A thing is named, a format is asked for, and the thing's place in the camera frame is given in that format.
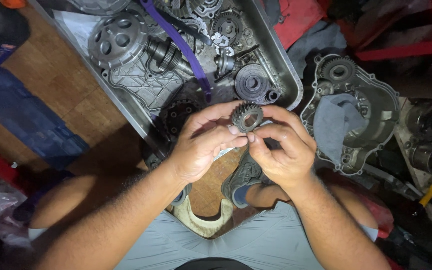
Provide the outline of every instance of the sock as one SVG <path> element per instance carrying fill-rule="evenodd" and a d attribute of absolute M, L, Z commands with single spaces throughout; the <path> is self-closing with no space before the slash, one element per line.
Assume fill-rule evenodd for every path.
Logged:
<path fill-rule="evenodd" d="M 173 201 L 179 201 L 179 200 L 181 199 L 181 197 L 183 197 L 183 191 L 181 191 L 181 192 L 179 193 L 179 195 L 177 195 L 176 198 L 174 198 Z"/>
<path fill-rule="evenodd" d="M 244 186 L 236 189 L 236 191 L 234 192 L 234 200 L 237 203 L 248 204 L 248 202 L 246 201 L 246 193 L 248 193 L 249 187 L 251 187 L 251 186 L 250 185 L 244 185 Z"/>

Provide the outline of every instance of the blue case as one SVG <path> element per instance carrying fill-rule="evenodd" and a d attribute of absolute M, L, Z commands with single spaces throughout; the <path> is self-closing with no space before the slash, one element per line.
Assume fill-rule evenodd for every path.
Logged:
<path fill-rule="evenodd" d="M 63 170 L 89 148 L 57 114 L 3 68 L 0 68 L 0 124 L 57 170 Z"/>

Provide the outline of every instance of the finger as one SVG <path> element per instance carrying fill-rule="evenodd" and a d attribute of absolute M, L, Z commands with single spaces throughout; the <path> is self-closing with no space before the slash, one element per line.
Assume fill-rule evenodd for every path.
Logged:
<path fill-rule="evenodd" d="M 266 146 L 264 140 L 254 132 L 248 133 L 249 154 L 261 166 L 273 166 L 276 160 L 271 155 L 271 150 Z"/>
<path fill-rule="evenodd" d="M 234 140 L 232 140 L 230 142 L 221 144 L 219 146 L 219 148 L 221 150 L 225 150 L 225 149 L 228 149 L 228 148 L 243 147 L 246 144 L 248 144 L 248 138 L 246 138 L 246 137 L 237 137 L 236 139 L 234 139 Z"/>
<path fill-rule="evenodd" d="M 303 123 L 301 123 L 301 119 L 297 114 L 275 105 L 263 106 L 262 113 L 264 117 L 269 117 L 277 122 L 288 124 L 306 144 L 309 145 L 310 141 L 313 139 L 306 131 L 306 128 L 303 126 Z"/>
<path fill-rule="evenodd" d="M 206 124 L 209 121 L 216 121 L 221 117 L 230 116 L 236 109 L 236 107 L 238 107 L 242 103 L 242 100 L 235 100 L 209 106 L 199 112 L 191 114 L 186 121 L 185 126 L 190 131 L 195 132 L 196 130 L 200 129 L 202 125 Z"/>
<path fill-rule="evenodd" d="M 281 144 L 286 154 L 295 158 L 303 147 L 308 147 L 289 126 L 270 123 L 253 131 L 261 138 L 273 138 Z"/>
<path fill-rule="evenodd" d="M 207 147 L 210 150 L 214 150 L 216 147 L 219 147 L 221 144 L 231 142 L 232 140 L 238 137 L 237 128 L 236 131 L 232 130 L 233 133 L 231 133 L 230 128 L 234 129 L 236 127 L 217 125 L 211 128 L 210 130 L 198 135 L 195 138 L 196 140 L 195 143 L 204 145 L 204 147 Z"/>

